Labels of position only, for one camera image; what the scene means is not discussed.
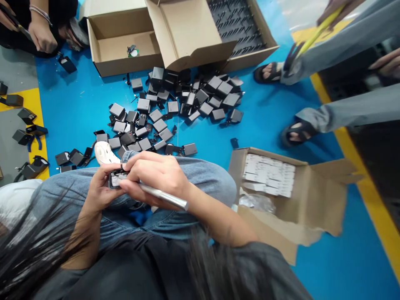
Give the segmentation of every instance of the cardboard box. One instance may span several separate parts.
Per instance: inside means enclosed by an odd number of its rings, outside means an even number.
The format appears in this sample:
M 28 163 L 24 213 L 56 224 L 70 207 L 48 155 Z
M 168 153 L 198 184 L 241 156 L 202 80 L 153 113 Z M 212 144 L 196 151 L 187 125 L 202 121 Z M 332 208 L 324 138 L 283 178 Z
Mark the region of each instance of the cardboard box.
M 153 23 L 143 1 L 91 1 L 81 8 L 86 16 L 92 60 L 101 77 L 163 67 Z M 136 45 L 139 56 L 128 57 Z
M 265 18 L 261 13 L 260 7 L 257 4 L 257 0 L 247 0 L 247 3 L 249 4 L 250 10 L 254 15 L 253 18 L 256 25 L 260 29 L 262 41 L 267 44 L 268 48 L 228 59 L 223 67 L 224 73 L 234 72 L 237 70 L 257 66 L 279 48 L 275 39 L 272 37 L 267 22 L 265 21 Z
M 104 76 L 165 67 L 173 71 L 221 62 L 226 72 L 258 65 L 277 45 L 256 0 L 248 0 L 268 49 L 229 59 L 237 41 L 223 43 L 208 0 L 87 0 L 92 60 Z M 139 56 L 128 57 L 136 45 Z
M 346 207 L 347 184 L 362 179 L 347 159 L 316 165 L 255 149 L 242 148 L 232 152 L 229 174 L 237 186 L 236 203 L 243 186 L 243 171 L 248 153 L 277 159 L 296 166 L 292 197 L 271 197 L 276 214 L 239 206 L 241 215 L 255 230 L 262 242 L 277 248 L 289 264 L 295 265 L 298 245 L 309 246 L 317 242 L 322 232 L 333 236 L 342 232 Z M 258 193 L 242 188 L 249 194 Z

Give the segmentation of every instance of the person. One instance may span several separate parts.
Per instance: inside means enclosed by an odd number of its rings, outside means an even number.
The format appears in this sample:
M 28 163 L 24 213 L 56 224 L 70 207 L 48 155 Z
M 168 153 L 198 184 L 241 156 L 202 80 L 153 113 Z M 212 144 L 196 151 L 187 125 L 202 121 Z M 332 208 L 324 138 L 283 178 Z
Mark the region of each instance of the person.
M 330 0 L 317 24 L 345 5 L 331 24 L 331 29 L 364 0 Z M 258 83 L 292 85 L 313 73 L 330 68 L 384 40 L 400 33 L 400 0 L 379 0 L 355 18 L 346 28 L 329 40 L 309 49 L 294 61 L 292 72 L 283 71 L 284 63 L 273 62 L 254 72 Z M 394 50 L 371 65 L 383 76 L 400 78 L 400 49 Z M 400 119 L 397 95 L 400 85 L 392 85 L 366 94 L 346 98 L 318 109 L 305 108 L 281 132 L 284 146 L 301 145 L 319 133 L 343 126 L 366 125 Z
M 78 0 L 0 0 L 18 22 L 28 30 L 29 40 L 0 10 L 0 45 L 20 49 L 36 57 L 57 55 L 64 42 L 74 49 L 88 45 L 75 15 Z
M 1 298 L 311 299 L 280 252 L 230 209 L 236 185 L 221 167 L 147 151 L 127 151 L 122 162 L 121 189 L 105 187 L 115 163 L 43 182 L 1 239 Z M 188 211 L 139 180 L 188 201 Z M 120 213 L 137 207 L 133 199 L 159 207 L 141 227 Z M 29 214 L 39 221 L 11 243 Z

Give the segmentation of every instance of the sleeve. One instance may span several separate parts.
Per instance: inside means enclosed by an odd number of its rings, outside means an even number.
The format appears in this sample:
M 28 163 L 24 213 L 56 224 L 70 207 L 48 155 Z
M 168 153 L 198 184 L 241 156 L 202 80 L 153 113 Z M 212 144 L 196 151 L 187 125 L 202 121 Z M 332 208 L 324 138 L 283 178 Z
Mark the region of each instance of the sleeve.
M 276 300 L 312 300 L 311 295 L 299 281 L 282 254 L 267 244 L 251 242 L 233 249 L 238 264 L 257 274 L 260 267 L 270 270 L 271 285 Z
M 33 300 L 63 299 L 86 270 L 59 269 L 35 294 Z

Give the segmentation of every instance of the sandal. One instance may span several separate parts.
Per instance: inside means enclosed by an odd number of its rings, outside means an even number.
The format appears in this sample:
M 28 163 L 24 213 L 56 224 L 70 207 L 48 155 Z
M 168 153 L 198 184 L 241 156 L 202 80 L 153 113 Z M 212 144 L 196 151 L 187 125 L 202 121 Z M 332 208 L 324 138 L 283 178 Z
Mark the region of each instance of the sandal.
M 300 123 L 301 126 L 292 128 L 294 125 Z M 291 133 L 297 133 L 300 139 L 300 142 L 298 141 L 293 141 L 290 140 Z M 294 147 L 301 145 L 305 142 L 307 142 L 310 138 L 313 136 L 317 135 L 319 132 L 315 130 L 315 128 L 311 125 L 311 123 L 304 121 L 302 119 L 297 119 L 295 122 L 293 122 L 290 126 L 286 127 L 280 134 L 280 139 L 282 141 L 282 144 L 286 147 Z
M 268 84 L 268 83 L 273 83 L 275 81 L 280 80 L 282 77 L 282 70 L 283 70 L 283 64 L 282 62 L 273 62 L 272 64 L 272 69 L 271 69 L 271 74 L 268 78 L 263 77 L 263 69 L 268 66 L 268 65 L 263 65 L 261 67 L 258 67 L 254 71 L 254 80 L 259 83 L 259 84 Z

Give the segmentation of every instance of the sneaker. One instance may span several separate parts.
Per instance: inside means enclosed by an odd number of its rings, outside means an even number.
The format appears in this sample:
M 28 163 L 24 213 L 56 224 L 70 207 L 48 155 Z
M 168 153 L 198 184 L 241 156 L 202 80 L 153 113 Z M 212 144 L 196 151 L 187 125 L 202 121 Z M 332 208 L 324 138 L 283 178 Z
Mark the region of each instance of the sneaker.
M 95 156 L 99 165 L 103 163 L 121 163 L 121 160 L 111 151 L 110 144 L 107 142 L 97 142 L 95 144 Z

